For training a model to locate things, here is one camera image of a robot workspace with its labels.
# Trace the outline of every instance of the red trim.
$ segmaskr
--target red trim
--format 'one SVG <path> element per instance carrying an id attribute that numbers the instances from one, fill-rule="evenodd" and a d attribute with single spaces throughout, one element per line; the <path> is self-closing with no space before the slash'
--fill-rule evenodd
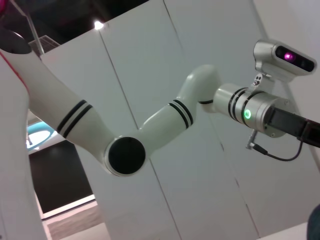
<path id="1" fill-rule="evenodd" d="M 30 95 L 29 89 L 25 83 L 25 81 L 20 77 L 19 73 L 14 69 L 14 67 L 11 65 L 11 63 L 6 59 L 6 57 L 4 56 L 4 54 L 0 51 L 0 56 L 5 60 L 5 62 L 8 64 L 8 66 L 12 69 L 12 71 L 15 73 L 15 75 L 18 77 L 18 79 L 20 79 L 20 81 L 22 82 L 22 84 L 25 86 L 28 94 Z"/>

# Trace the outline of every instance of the camera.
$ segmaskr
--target camera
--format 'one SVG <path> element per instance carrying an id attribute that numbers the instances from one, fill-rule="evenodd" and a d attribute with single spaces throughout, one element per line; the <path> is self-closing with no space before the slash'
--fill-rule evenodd
<path id="1" fill-rule="evenodd" d="M 255 69 L 289 82 L 296 76 L 311 75 L 317 68 L 312 57 L 275 40 L 259 40 L 253 50 Z"/>

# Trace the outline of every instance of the black cable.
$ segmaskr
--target black cable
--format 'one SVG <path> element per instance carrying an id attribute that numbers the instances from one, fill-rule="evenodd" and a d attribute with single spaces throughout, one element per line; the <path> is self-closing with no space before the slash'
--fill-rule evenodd
<path id="1" fill-rule="evenodd" d="M 283 161 L 283 162 L 290 162 L 290 161 L 295 160 L 297 157 L 299 157 L 299 155 L 301 153 L 301 150 L 302 150 L 302 144 L 303 144 L 303 141 L 300 142 L 299 149 L 298 149 L 298 152 L 296 153 L 296 155 L 294 157 L 288 158 L 288 159 L 277 157 L 277 156 L 274 156 L 272 154 L 269 154 L 267 150 L 265 150 L 263 147 L 261 147 L 258 144 L 254 144 L 254 146 L 252 148 L 254 150 L 258 151 L 259 153 L 261 153 L 263 155 L 266 155 L 266 156 L 268 156 L 270 158 L 277 159 L 277 160 Z"/>

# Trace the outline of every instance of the black stripe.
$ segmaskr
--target black stripe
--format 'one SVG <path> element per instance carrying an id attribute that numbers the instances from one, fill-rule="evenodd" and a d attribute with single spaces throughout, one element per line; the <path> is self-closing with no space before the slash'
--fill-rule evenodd
<path id="1" fill-rule="evenodd" d="M 236 97 L 235 97 L 235 100 L 233 102 L 233 106 L 232 106 L 232 113 L 233 113 L 233 119 L 238 121 L 237 117 L 236 117 L 236 104 L 237 104 L 237 101 L 239 99 L 239 97 L 244 94 L 246 91 L 242 91 L 240 92 Z"/>
<path id="2" fill-rule="evenodd" d="M 193 119 L 193 117 L 192 117 L 189 109 L 188 109 L 182 102 L 180 102 L 179 100 L 175 99 L 175 100 L 173 100 L 173 101 L 176 102 L 177 104 L 179 104 L 179 105 L 185 110 L 186 114 L 188 114 L 189 119 L 190 119 L 190 123 L 191 123 L 190 126 L 191 126 L 192 124 L 194 124 L 194 119 Z"/>
<path id="3" fill-rule="evenodd" d="M 85 104 L 87 101 L 86 100 L 81 100 L 77 105 L 75 105 L 70 111 L 69 113 L 64 117 L 64 119 L 62 119 L 62 121 L 60 122 L 59 126 L 57 127 L 56 131 L 59 134 L 62 130 L 62 128 L 65 126 L 65 124 L 68 122 L 68 120 L 72 117 L 73 114 L 75 114 L 75 112 L 83 105 Z"/>
<path id="4" fill-rule="evenodd" d="M 214 102 L 214 100 L 209 100 L 209 101 L 198 101 L 198 103 L 200 104 L 212 104 Z"/>
<path id="5" fill-rule="evenodd" d="M 244 123 L 247 127 L 249 127 L 249 126 L 246 124 L 246 121 L 245 121 L 245 108 L 246 108 L 246 106 L 247 106 L 247 103 L 249 102 L 249 100 L 250 100 L 252 97 L 254 97 L 254 96 L 257 95 L 257 94 L 261 94 L 261 93 L 264 93 L 264 91 L 256 91 L 256 92 L 254 92 L 253 94 L 251 94 L 251 95 L 244 101 L 244 103 L 243 103 L 243 105 L 242 105 L 241 119 L 242 119 L 243 123 Z"/>
<path id="6" fill-rule="evenodd" d="M 228 112 L 229 112 L 230 117 L 231 117 L 233 120 L 235 120 L 235 119 L 234 119 L 234 117 L 231 115 L 231 103 L 232 103 L 232 100 L 234 99 L 235 95 L 236 95 L 238 92 L 240 92 L 241 90 L 243 90 L 243 89 L 247 89 L 247 87 L 243 87 L 243 88 L 240 88 L 240 89 L 238 89 L 237 91 L 235 91 L 235 92 L 232 94 L 232 97 L 231 97 L 230 100 L 229 100 Z"/>
<path id="7" fill-rule="evenodd" d="M 182 117 L 184 123 L 185 123 L 185 127 L 188 129 L 189 127 L 189 124 L 188 124 L 188 121 L 187 121 L 187 118 L 185 117 L 184 113 L 176 106 L 174 105 L 173 103 L 168 103 L 168 105 L 170 105 L 171 107 L 173 107 Z"/>
<path id="8" fill-rule="evenodd" d="M 71 130 L 74 128 L 74 126 L 79 122 L 79 120 L 92 108 L 91 105 L 86 106 L 78 116 L 71 122 L 71 124 L 68 126 L 68 128 L 65 130 L 63 137 L 66 139 L 68 134 L 71 132 Z"/>

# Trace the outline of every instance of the ceiling light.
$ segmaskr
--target ceiling light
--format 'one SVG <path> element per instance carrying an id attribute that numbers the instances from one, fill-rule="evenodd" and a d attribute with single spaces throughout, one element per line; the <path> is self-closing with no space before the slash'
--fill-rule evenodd
<path id="1" fill-rule="evenodd" d="M 95 30 L 99 30 L 99 29 L 102 29 L 104 27 L 104 24 L 99 22 L 99 21 L 95 21 L 94 22 L 94 29 Z"/>

